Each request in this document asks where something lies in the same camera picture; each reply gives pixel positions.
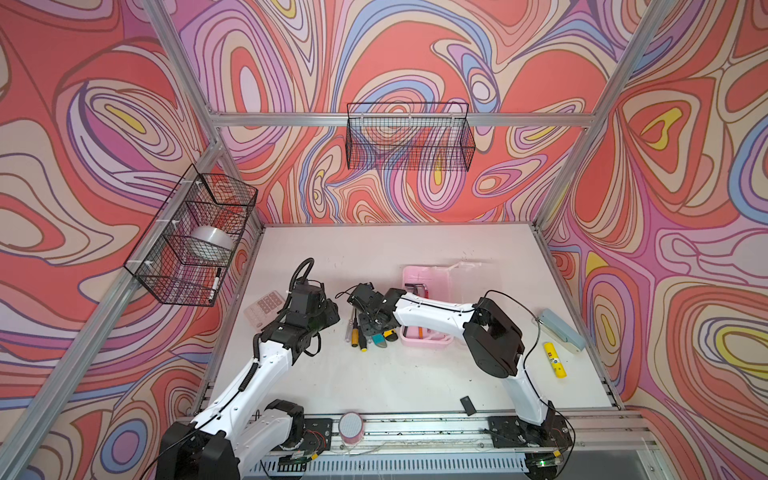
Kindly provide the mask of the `grey blue stapler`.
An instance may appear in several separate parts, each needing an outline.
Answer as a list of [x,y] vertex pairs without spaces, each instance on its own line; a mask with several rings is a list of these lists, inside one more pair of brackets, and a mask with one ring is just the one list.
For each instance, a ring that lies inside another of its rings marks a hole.
[[537,316],[537,320],[554,339],[569,351],[578,353],[586,349],[585,338],[550,309],[542,310]]

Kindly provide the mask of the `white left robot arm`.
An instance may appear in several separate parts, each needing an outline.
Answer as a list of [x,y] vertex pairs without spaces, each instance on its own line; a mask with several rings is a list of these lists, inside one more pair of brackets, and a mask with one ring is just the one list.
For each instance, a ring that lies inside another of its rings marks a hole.
[[267,394],[320,332],[340,320],[324,284],[309,278],[315,263],[303,260],[291,276],[276,318],[257,333],[252,357],[222,394],[190,422],[175,422],[161,439],[156,459],[145,470],[157,479],[242,479],[274,448],[303,443],[304,409],[287,400],[262,407]]

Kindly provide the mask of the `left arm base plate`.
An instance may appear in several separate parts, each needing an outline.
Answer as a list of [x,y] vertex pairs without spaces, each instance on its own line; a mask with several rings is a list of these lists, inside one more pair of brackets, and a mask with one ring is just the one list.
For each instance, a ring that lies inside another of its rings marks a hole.
[[304,456],[321,454],[332,446],[333,419],[329,417],[304,420],[298,437],[290,437],[277,447],[282,451],[300,451]]

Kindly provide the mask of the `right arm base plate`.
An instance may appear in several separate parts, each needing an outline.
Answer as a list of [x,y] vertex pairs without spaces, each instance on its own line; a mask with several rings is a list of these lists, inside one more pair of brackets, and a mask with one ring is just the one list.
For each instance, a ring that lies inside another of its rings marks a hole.
[[572,429],[556,415],[541,426],[531,425],[515,416],[491,416],[484,433],[495,448],[550,448],[567,450],[573,443]]

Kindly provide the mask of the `pink plastic tool box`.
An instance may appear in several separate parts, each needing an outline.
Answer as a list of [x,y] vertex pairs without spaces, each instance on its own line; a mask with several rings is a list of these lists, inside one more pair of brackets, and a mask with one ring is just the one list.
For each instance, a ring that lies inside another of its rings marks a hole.
[[406,292],[417,298],[415,308],[426,306],[433,313],[451,313],[454,326],[448,332],[435,330],[432,325],[442,325],[431,320],[428,324],[401,326],[400,340],[406,347],[444,350],[462,336],[462,325],[471,318],[473,305],[480,291],[479,281],[482,264],[458,262],[452,266],[406,266],[402,272],[402,284]]

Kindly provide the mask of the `yellow black screwdriver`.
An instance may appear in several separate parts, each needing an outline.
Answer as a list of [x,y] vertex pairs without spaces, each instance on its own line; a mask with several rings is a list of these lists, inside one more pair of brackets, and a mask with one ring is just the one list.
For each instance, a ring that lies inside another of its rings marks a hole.
[[366,352],[367,351],[367,339],[366,339],[366,336],[364,335],[361,327],[357,328],[357,333],[358,333],[358,348],[360,349],[361,352]]

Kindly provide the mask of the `orange handled screwdriver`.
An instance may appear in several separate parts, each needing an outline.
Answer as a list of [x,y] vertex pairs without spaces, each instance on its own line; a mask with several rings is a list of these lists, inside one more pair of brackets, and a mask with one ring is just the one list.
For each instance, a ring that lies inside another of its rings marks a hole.
[[358,317],[357,312],[353,312],[353,323],[352,323],[352,331],[351,331],[351,337],[350,337],[350,345],[353,348],[358,348],[360,344],[360,333],[359,333],[359,324],[358,324]]

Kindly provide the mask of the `teal utility knife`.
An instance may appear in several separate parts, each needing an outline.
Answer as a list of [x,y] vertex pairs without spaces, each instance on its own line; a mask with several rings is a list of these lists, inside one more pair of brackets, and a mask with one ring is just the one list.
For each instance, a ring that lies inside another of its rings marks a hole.
[[386,348],[387,347],[387,341],[384,338],[382,334],[375,334],[372,336],[372,341],[374,345],[378,348]]

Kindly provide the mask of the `black marker in basket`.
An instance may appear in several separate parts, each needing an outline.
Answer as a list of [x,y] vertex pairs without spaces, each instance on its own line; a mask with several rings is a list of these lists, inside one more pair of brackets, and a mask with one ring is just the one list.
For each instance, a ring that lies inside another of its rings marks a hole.
[[210,304],[213,304],[216,299],[216,296],[218,294],[219,287],[221,284],[221,280],[222,280],[222,268],[218,267],[213,277],[212,286],[210,287],[210,290],[209,290],[208,302]]

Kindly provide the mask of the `grey duct tape roll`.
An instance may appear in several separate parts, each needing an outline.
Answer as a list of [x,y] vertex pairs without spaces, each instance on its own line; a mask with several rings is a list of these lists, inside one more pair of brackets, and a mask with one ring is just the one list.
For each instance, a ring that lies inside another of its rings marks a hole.
[[210,264],[224,264],[230,258],[235,242],[222,229],[202,225],[195,228],[187,243],[188,251],[200,261]]

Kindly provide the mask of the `yellow glue stick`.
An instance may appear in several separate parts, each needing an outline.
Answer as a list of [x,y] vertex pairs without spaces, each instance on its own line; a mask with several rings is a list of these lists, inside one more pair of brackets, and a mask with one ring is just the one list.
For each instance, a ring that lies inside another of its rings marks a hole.
[[565,367],[563,366],[563,363],[561,362],[561,359],[558,355],[558,352],[551,342],[545,342],[543,344],[543,348],[545,351],[545,354],[547,356],[547,359],[550,363],[550,366],[553,370],[554,375],[558,379],[564,379],[567,377],[567,372],[565,370]]

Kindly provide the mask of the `small black clip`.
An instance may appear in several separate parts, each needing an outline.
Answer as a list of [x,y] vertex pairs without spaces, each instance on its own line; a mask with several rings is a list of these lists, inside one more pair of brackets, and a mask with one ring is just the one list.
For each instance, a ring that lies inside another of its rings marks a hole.
[[462,408],[467,416],[473,416],[477,413],[477,409],[475,408],[471,398],[469,396],[464,396],[460,399],[460,403],[462,405]]

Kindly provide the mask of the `pink white calculator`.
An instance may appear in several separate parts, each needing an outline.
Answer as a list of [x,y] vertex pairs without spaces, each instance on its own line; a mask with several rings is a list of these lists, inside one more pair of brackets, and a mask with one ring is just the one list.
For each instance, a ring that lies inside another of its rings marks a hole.
[[249,305],[244,310],[245,318],[254,330],[259,332],[276,319],[284,303],[283,295],[273,290]]

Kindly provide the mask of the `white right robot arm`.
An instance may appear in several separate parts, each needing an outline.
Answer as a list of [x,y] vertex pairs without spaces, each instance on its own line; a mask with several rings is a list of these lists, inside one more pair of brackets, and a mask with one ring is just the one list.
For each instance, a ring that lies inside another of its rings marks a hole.
[[473,303],[450,303],[397,288],[382,294],[372,284],[361,283],[348,294],[347,302],[368,337],[421,327],[461,338],[477,367],[500,379],[512,400],[511,431],[500,431],[495,439],[515,446],[556,445],[553,431],[563,416],[540,394],[527,371],[522,330],[494,300],[482,296]]

